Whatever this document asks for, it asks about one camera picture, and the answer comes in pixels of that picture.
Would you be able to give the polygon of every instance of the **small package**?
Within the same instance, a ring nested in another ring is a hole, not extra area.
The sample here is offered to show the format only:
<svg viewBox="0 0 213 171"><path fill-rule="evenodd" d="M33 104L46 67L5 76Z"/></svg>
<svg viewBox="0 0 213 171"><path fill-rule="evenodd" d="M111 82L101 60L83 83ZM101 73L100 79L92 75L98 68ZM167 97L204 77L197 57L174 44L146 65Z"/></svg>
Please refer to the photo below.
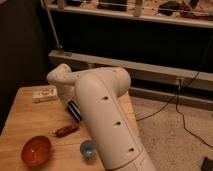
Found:
<svg viewBox="0 0 213 171"><path fill-rule="evenodd" d="M33 91L34 103L45 102L45 101L56 100L56 99L57 99L56 88L47 88L43 90Z"/></svg>

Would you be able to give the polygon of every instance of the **cable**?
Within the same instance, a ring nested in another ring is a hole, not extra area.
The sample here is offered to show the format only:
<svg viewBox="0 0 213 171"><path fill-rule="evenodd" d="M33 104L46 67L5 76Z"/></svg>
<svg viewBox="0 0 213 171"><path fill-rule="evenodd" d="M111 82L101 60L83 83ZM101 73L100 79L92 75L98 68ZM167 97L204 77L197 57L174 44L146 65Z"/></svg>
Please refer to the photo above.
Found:
<svg viewBox="0 0 213 171"><path fill-rule="evenodd" d="M180 114L182 116L183 119L183 128L186 132L190 133L192 136L194 136L195 138L197 138L198 140L200 140L203 144L207 145L208 147L213 149L213 146L208 144L203 138L201 138L200 136L196 135L195 133L191 132L189 129L186 128L186 120L185 120L185 115L180 112L180 110L178 109L178 104L179 104L179 93L177 93L177 100L176 100L176 104L175 104L175 109L177 111L178 114Z"/></svg>
<svg viewBox="0 0 213 171"><path fill-rule="evenodd" d="M213 40L213 34L212 34L211 37L209 38L208 44L207 44L206 49L205 49L205 51L204 51L204 53L203 53L203 59L202 59L202 61L201 61L201 65L200 65L200 67L199 67L197 73L196 73L195 76L194 76L186 85L184 85L183 87L188 87L190 84L192 84L192 83L197 79L197 77L198 77L198 75L200 74L200 72L201 72L201 70L202 70L204 64L206 63L206 60L207 60L207 57L208 57L208 53L209 53L209 48L210 48L210 46L211 46L211 44L212 44L212 40Z"/></svg>
<svg viewBox="0 0 213 171"><path fill-rule="evenodd" d="M168 104L176 97L176 94L174 96L172 96L159 110L157 110L156 112L152 113L151 115L148 115L148 116L145 116L143 118L140 118L140 119L136 119L136 121L141 121L141 120L145 120L147 118L150 118L158 113L160 113L161 111L163 111L166 106L168 106Z"/></svg>
<svg viewBox="0 0 213 171"><path fill-rule="evenodd" d="M168 104L176 97L175 109L176 109L177 113L180 114L180 115L182 116L183 128L184 128L184 130L185 130L186 132L188 132L189 134L191 134L192 136L194 136L195 138L197 138L198 140L200 140L200 141L201 141L203 144L205 144L206 146L208 146L208 147L210 147L210 148L213 149L213 146L212 146L212 145L210 145L210 144L207 143L203 138L201 138L200 136L196 135L195 133L191 132L189 129L186 128L185 115L184 115L182 112L180 112L180 110L178 109L179 98L180 98L180 97L179 97L179 93L180 93L180 91L181 91L181 88L182 88L182 87L188 87L190 84L192 84L192 82L194 82L194 81L197 79L197 77L198 77L198 75L199 75L201 69L203 68L203 66L204 66L204 64L205 64L205 62L206 62L206 59L207 59L207 57L208 57L208 52L209 52L209 48L210 48L210 46L211 46L212 40L213 40L213 35L210 37L210 39L209 39L209 41L208 41L207 47L206 47L206 49L205 49L205 51L204 51L204 55L203 55L203 59L202 59L201 65L200 65L199 70L197 71L196 75L194 76L194 78L192 78L185 86L182 86L182 81L179 79L179 80L178 80L178 81L179 81L178 89L177 89L177 91L176 91L176 93L175 93L174 96L172 96L172 97L171 97L171 98L170 98L170 99L169 99L158 111L152 113L151 115L148 115L148 116L146 116L146 117L143 117L143 118L141 118L141 119L137 119L136 121L145 120L145 119L148 119L148 118L150 118L150 117L152 117L152 116L154 116L154 115L160 113L160 112L161 112L163 109L165 109L166 106L168 106Z"/></svg>
<svg viewBox="0 0 213 171"><path fill-rule="evenodd" d="M211 46L211 43L212 43L212 40L213 40L213 34L211 35L211 37L209 38L209 41L207 43L207 46L206 46L206 49L204 51L204 54L203 54L203 58L202 58L202 61L201 61L201 65L199 66L199 69L197 71L197 73L195 74L195 76L188 82L186 83L186 85L181 85L181 82L180 80L179 81L179 87L176 91L176 93L174 94L174 96L172 96L159 110L157 110L156 112L148 115L148 116L145 116L143 118L140 118L140 119L136 119L136 121L141 121L141 120L145 120L145 119L148 119L152 116L155 116L156 114L160 113L162 110L164 110L168 104L179 94L180 92L180 89L181 87L188 87L190 84L192 84L198 77L199 73L201 72L201 69L203 68L204 64L206 63L206 60L207 60L207 57L208 57L208 53L209 53L209 48Z"/></svg>

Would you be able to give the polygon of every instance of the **orange bowl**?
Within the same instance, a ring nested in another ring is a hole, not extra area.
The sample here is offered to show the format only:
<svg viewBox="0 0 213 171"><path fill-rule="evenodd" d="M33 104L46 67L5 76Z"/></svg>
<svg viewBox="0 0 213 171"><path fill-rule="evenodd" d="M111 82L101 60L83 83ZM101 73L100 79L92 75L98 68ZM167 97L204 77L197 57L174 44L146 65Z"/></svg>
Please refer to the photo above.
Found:
<svg viewBox="0 0 213 171"><path fill-rule="evenodd" d="M52 145L45 136L36 136L24 145L21 158L27 166L39 166L50 159Z"/></svg>

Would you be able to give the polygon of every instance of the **terrazzo floor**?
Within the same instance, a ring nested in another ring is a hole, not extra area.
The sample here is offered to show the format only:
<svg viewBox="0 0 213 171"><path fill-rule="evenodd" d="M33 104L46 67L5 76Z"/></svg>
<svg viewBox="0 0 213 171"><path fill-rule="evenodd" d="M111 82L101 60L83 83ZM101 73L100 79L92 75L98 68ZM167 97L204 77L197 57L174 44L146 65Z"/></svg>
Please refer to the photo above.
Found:
<svg viewBox="0 0 213 171"><path fill-rule="evenodd" d="M159 110L165 102L132 97L136 119ZM179 106L186 127L213 145L213 111ZM204 157L213 160L213 149L183 129L175 104L148 119L138 121L142 143L158 171L200 171Z"/></svg>

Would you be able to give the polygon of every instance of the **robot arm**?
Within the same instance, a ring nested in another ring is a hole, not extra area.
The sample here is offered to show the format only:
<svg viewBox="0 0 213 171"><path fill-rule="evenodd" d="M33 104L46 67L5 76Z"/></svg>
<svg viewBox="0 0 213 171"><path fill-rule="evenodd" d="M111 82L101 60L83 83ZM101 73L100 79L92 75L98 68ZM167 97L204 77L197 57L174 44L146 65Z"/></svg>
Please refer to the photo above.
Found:
<svg viewBox="0 0 213 171"><path fill-rule="evenodd" d="M57 87L59 98L75 98L106 170L156 170L117 100L130 86L126 70L106 67L71 72L62 64L47 79Z"/></svg>

